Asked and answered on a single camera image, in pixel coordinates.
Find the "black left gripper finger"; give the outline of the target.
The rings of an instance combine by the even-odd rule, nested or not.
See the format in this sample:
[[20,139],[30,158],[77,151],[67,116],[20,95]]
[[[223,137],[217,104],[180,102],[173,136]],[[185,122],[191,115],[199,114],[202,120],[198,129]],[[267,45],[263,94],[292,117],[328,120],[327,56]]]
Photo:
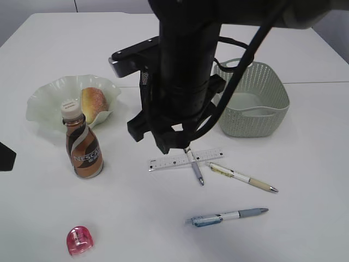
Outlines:
[[16,152],[0,142],[0,171],[12,171]]

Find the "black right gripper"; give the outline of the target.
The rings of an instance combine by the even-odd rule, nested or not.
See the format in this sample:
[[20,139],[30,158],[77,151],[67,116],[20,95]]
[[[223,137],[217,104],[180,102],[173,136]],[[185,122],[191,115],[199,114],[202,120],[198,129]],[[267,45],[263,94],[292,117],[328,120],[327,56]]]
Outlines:
[[130,120],[135,141],[151,132],[162,153],[186,148],[210,110],[210,73],[221,22],[215,1],[150,1],[159,19],[159,66],[148,106]]

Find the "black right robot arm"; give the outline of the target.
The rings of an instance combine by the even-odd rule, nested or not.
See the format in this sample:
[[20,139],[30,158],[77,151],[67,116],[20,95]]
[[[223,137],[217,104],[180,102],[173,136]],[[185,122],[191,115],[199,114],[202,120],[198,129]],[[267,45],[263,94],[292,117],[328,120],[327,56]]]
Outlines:
[[[186,148],[218,121],[246,68],[273,27],[303,29],[348,1],[150,1],[159,36],[112,56],[120,68],[140,71],[141,112],[127,124],[136,141],[146,132],[162,153]],[[258,31],[232,78],[212,75],[223,24]]]

